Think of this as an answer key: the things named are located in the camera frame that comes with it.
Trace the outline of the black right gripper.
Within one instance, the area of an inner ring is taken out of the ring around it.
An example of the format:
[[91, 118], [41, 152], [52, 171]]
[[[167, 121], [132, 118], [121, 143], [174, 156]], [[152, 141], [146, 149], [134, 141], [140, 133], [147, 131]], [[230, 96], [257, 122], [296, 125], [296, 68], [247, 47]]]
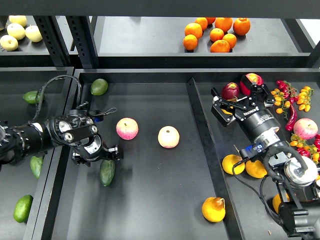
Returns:
[[[233, 122], [237, 122], [249, 140], [257, 140], [262, 135], [276, 134], [280, 129], [280, 123], [272, 113], [261, 107], [248, 107], [236, 101], [223, 99], [215, 87], [211, 89], [213, 96], [211, 112], [217, 120], [227, 127]], [[265, 83], [262, 85], [252, 85], [250, 89], [251, 103], [261, 102], [265, 107], [271, 107], [275, 99]], [[233, 110], [233, 115], [223, 113], [224, 110]]]

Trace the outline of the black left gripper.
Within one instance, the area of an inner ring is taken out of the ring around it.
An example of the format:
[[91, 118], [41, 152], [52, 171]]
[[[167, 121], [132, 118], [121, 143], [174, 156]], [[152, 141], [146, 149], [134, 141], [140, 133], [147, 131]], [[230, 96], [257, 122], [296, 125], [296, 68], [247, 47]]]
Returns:
[[72, 161], [79, 165], [91, 166], [100, 160], [119, 161], [124, 158], [124, 151], [118, 145], [107, 147], [102, 137], [97, 134], [71, 144]]

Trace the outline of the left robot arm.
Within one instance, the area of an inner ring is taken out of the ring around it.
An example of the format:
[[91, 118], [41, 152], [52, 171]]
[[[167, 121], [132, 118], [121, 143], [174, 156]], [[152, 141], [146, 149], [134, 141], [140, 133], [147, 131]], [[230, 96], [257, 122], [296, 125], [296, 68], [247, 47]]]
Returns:
[[59, 146], [72, 149], [72, 160], [76, 164], [90, 166], [99, 160], [121, 160], [124, 152], [120, 146], [107, 147], [99, 134], [97, 121], [116, 112], [112, 107], [107, 111], [89, 111], [88, 103], [81, 102], [82, 85], [76, 77], [77, 84], [76, 108], [67, 115], [59, 115], [43, 122], [37, 122], [45, 90], [55, 80], [64, 80], [68, 75], [58, 75], [48, 80], [37, 92], [39, 101], [32, 120], [21, 126], [8, 127], [7, 122], [0, 123], [0, 163], [15, 164], [27, 156], [42, 156], [49, 150]]

